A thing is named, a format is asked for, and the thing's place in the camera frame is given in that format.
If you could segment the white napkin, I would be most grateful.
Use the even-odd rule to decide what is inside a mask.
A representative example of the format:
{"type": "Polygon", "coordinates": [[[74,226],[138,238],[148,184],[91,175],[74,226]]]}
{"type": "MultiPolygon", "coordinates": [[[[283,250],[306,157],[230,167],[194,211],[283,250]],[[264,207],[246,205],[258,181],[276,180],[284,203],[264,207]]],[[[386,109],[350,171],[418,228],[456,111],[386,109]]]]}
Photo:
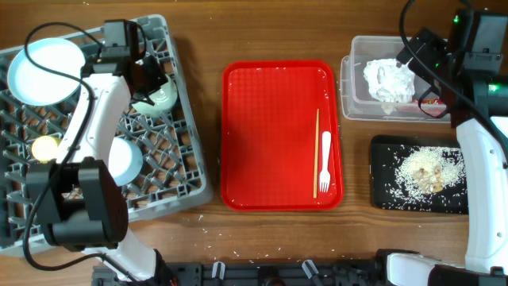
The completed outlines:
{"type": "Polygon", "coordinates": [[[369,95],[382,103],[385,114],[395,111],[393,103],[410,103],[415,94],[415,74],[396,59],[368,61],[364,68],[369,95]]]}

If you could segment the red snack wrapper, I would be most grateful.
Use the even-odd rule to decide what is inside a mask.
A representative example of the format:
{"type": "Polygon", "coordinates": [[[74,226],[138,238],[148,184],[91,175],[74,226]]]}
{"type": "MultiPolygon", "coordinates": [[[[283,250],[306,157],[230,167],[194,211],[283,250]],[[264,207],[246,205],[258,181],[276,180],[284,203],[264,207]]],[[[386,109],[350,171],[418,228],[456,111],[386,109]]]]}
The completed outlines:
{"type": "Polygon", "coordinates": [[[447,106],[437,98],[434,99],[423,99],[421,103],[422,109],[418,107],[418,100],[414,99],[406,106],[400,106],[397,108],[398,111],[424,114],[431,118],[438,118],[441,114],[446,111],[447,106]]]}

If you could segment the wooden chopstick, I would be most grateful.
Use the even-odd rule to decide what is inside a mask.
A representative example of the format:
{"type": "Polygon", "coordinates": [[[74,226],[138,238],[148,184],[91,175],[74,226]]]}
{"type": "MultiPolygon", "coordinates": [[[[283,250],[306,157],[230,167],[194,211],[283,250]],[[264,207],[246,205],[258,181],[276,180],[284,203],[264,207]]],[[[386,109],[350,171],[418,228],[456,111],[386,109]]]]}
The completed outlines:
{"type": "Polygon", "coordinates": [[[318,154],[319,154],[319,119],[320,110],[316,110],[315,132],[314,132],[314,182],[313,199],[318,197],[318,154]]]}

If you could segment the green bowl with food scraps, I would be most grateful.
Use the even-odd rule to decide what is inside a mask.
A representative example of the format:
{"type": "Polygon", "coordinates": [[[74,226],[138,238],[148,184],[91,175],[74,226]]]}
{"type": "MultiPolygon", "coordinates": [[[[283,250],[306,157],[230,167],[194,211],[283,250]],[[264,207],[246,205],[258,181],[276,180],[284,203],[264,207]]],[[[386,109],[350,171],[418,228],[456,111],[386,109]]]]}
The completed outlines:
{"type": "Polygon", "coordinates": [[[169,75],[166,75],[166,78],[167,82],[149,96],[154,104],[135,102],[132,104],[135,111],[146,117],[158,118],[173,108],[178,99],[178,90],[175,81],[169,75]]]}

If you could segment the yellow plastic cup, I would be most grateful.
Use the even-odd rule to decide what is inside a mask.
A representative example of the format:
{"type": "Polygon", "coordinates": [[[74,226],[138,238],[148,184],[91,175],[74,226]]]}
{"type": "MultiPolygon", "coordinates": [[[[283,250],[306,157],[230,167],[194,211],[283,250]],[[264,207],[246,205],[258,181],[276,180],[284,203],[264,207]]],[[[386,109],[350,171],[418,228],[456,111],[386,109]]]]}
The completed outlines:
{"type": "Polygon", "coordinates": [[[57,158],[60,142],[61,140],[58,137],[38,137],[32,143],[31,153],[37,161],[48,163],[50,160],[57,158]]]}

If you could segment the light blue plate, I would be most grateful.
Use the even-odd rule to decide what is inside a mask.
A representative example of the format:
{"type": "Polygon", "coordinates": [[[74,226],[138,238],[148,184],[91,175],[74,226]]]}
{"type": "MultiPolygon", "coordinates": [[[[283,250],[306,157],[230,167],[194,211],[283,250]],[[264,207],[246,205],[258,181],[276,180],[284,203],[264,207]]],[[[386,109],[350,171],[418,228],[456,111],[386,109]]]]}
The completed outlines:
{"type": "Polygon", "coordinates": [[[73,79],[45,71],[45,68],[80,77],[85,56],[78,45],[63,38],[46,38],[20,51],[7,72],[7,85],[12,96],[31,106],[47,106],[62,102],[75,93],[79,83],[73,79]]]}

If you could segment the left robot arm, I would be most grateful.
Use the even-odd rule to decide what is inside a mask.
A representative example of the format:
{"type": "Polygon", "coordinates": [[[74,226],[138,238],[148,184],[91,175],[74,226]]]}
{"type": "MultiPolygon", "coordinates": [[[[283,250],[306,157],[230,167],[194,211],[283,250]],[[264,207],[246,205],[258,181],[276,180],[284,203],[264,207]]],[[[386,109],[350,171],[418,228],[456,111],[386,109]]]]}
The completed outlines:
{"type": "Polygon", "coordinates": [[[117,125],[132,99],[148,96],[166,82],[156,60],[146,56],[148,42],[134,21],[108,20],[105,40],[78,76],[36,68],[77,82],[82,94],[58,155],[29,169],[27,186],[33,209],[26,222],[38,222],[51,246],[83,256],[62,265],[42,265],[30,252],[29,233],[22,238],[27,262],[42,271],[58,271],[97,258],[127,284],[176,285],[177,278],[157,249],[142,244],[129,229],[120,187],[108,170],[117,125]]]}

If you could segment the white plastic fork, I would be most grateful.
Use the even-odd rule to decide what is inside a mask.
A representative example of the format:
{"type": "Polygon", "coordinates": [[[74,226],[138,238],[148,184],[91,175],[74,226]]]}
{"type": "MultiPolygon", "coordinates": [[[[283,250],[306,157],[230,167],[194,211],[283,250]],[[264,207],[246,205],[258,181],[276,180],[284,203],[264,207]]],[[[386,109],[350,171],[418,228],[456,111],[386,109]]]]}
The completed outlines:
{"type": "Polygon", "coordinates": [[[329,167],[329,154],[331,149],[331,138],[332,135],[329,131],[324,131],[321,137],[321,171],[319,174],[320,191],[327,192],[329,190],[329,184],[331,176],[328,170],[329,167]]]}

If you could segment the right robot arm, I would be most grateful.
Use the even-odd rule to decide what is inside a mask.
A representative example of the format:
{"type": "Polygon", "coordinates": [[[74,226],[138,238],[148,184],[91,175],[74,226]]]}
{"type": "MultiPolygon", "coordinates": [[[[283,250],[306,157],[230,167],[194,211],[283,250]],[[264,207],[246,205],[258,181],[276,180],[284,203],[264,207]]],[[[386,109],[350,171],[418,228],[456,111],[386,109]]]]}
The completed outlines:
{"type": "Polygon", "coordinates": [[[398,61],[429,84],[445,104],[461,148],[468,188],[468,247],[463,267],[402,249],[377,251],[372,285],[505,285],[507,283],[507,78],[499,71],[507,16],[458,9],[443,39],[427,28],[404,44],[398,61]]]}

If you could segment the light blue bowl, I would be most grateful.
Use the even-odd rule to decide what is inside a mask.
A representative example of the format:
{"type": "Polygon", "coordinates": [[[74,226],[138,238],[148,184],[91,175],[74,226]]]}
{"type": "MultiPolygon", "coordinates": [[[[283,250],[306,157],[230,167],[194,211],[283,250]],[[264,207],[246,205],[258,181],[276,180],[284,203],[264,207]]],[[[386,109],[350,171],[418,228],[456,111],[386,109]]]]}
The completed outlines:
{"type": "Polygon", "coordinates": [[[132,141],[119,137],[113,139],[108,170],[118,187],[132,182],[143,168],[143,154],[132,141]]]}

